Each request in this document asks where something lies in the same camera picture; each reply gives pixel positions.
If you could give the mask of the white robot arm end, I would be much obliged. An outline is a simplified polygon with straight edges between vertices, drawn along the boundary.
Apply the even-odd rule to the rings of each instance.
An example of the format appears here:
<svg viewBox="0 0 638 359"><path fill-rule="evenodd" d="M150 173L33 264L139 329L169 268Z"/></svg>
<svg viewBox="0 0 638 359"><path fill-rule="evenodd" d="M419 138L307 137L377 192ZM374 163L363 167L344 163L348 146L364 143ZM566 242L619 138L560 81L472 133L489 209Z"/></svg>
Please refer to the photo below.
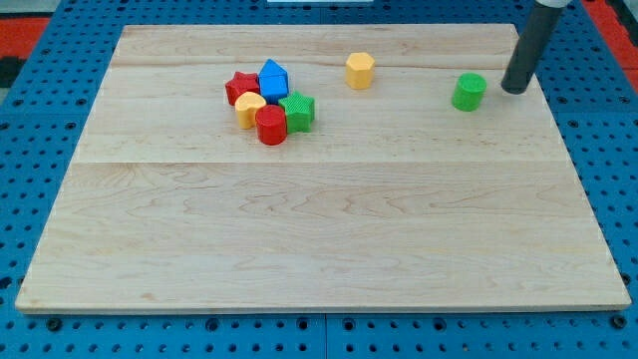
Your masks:
<svg viewBox="0 0 638 359"><path fill-rule="evenodd" d="M571 3L572 0L534 0L537 4L549 8L564 8Z"/></svg>

